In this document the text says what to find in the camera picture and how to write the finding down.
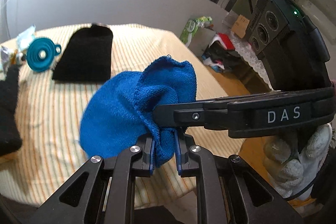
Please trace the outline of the white gloved right hand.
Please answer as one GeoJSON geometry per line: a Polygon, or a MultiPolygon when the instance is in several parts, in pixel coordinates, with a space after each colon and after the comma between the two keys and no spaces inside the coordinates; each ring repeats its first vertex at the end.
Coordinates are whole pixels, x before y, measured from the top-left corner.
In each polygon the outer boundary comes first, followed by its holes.
{"type": "Polygon", "coordinates": [[[298,135],[272,136],[266,139],[263,150],[265,167],[270,184],[282,196],[298,195],[307,199],[312,190],[309,185],[321,169],[329,150],[333,130],[327,123],[317,128],[301,152],[298,151],[298,135]]]}

